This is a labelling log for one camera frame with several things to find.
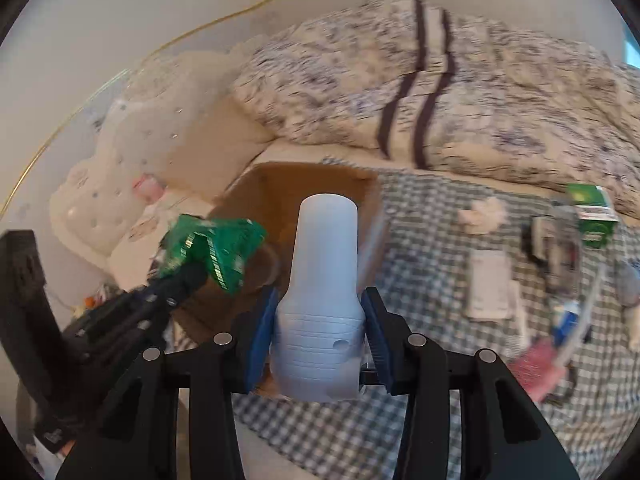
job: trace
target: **cardboard box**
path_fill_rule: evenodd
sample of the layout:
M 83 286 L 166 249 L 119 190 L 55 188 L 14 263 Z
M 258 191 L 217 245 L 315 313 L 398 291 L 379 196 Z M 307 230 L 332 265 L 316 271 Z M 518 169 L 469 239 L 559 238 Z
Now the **cardboard box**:
M 373 284 L 388 229 L 380 182 L 375 172 L 327 164 L 259 164 L 233 184 L 210 216 L 249 218 L 266 229 L 266 242 L 280 261 L 275 284 L 282 297 L 289 286 L 300 203 L 318 193 L 343 195 L 358 207 L 357 290 L 360 292 Z M 256 298 L 256 291 L 228 296 L 209 280 L 194 298 L 175 312 L 174 317 L 193 340 L 201 342 L 217 332 L 228 330 L 233 318 L 250 309 Z
M 568 184 L 566 192 L 578 215 L 580 238 L 586 247 L 605 247 L 620 221 L 607 191 L 593 184 Z

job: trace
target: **pink object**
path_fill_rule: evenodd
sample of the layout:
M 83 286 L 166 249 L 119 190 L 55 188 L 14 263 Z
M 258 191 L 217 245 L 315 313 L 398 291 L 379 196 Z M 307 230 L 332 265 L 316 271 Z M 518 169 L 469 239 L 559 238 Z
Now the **pink object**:
M 152 174 L 144 173 L 133 183 L 133 193 L 148 205 L 155 204 L 164 195 L 164 185 Z
M 558 352 L 551 338 L 539 339 L 514 362 L 509 370 L 534 402 L 541 402 L 553 391 L 566 373 L 566 367 L 556 366 Z

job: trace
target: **dark stripe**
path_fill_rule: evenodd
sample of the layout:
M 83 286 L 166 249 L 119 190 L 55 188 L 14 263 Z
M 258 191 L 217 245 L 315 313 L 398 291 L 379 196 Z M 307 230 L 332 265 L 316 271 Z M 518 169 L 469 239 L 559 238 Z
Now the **dark stripe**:
M 426 32 L 424 30 L 424 6 L 422 0 L 414 0 L 415 4 L 415 39 L 418 43 L 418 54 L 415 61 L 415 72 L 405 74 L 398 88 L 398 93 L 382 108 L 382 116 L 380 117 L 380 126 L 378 127 L 378 146 L 384 155 L 389 157 L 389 133 L 391 133 L 391 125 L 396 116 L 398 103 L 400 99 L 407 97 L 409 90 L 414 85 L 417 72 L 424 70 L 424 62 L 426 59 Z
M 445 88 L 451 83 L 453 75 L 456 73 L 456 64 L 453 59 L 453 54 L 450 52 L 449 47 L 451 45 L 451 29 L 449 26 L 449 13 L 443 9 L 442 11 L 442 28 L 444 29 L 444 50 L 447 56 L 447 70 L 440 76 L 440 81 L 436 89 L 427 96 L 427 99 L 420 110 L 418 120 L 415 123 L 414 131 L 414 159 L 415 167 L 420 170 L 426 170 L 428 168 L 427 161 L 424 157 L 424 141 L 426 138 L 427 130 L 433 117 L 433 109 L 436 105 L 436 100 L 444 92 Z

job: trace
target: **brown box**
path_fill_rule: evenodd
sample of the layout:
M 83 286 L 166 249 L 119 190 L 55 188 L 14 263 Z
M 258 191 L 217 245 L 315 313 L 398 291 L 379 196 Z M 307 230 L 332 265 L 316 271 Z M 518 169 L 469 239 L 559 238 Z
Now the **brown box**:
M 373 171 L 295 162 L 259 164 L 233 184 L 210 216 L 249 218 L 266 229 L 266 242 L 280 261 L 275 284 L 282 296 L 289 286 L 300 203 L 318 193 L 343 195 L 358 207 L 357 289 L 361 291 L 373 284 L 387 232 L 380 183 Z M 256 297 L 255 291 L 225 295 L 210 280 L 175 312 L 175 318 L 192 339 L 201 342 L 228 330 L 231 320 L 251 308 Z

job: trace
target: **white wall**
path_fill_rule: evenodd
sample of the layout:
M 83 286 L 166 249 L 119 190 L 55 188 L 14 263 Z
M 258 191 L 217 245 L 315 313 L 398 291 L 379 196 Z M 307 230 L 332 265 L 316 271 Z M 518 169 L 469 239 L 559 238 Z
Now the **white wall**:
M 257 1 L 31 0 L 0 46 L 0 203 L 44 140 L 105 81 L 176 36 Z M 267 13 L 246 20 L 245 32 L 360 1 L 278 0 Z M 613 59 L 622 56 L 622 27 L 608 0 L 429 1 L 589 41 Z M 209 31 L 203 44 L 216 43 L 215 35 L 227 29 Z M 36 230 L 47 279 L 65 303 L 79 301 L 104 278 L 57 242 L 47 218 L 50 192 L 72 164 L 91 153 L 92 113 L 76 118 L 71 133 L 47 150 L 0 224 L 0 230 Z M 67 319 L 64 307 L 55 304 L 54 310 L 61 322 Z M 1 351 L 0 380 L 0 416 L 13 432 L 17 378 Z

